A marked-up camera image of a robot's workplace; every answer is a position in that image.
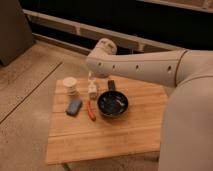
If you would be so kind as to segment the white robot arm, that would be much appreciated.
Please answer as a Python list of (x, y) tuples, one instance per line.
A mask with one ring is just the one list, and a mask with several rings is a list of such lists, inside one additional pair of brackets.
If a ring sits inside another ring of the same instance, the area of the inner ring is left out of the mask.
[(116, 51), (113, 41), (100, 39), (87, 66), (97, 75), (173, 89), (163, 115), (158, 171), (213, 171), (213, 50)]

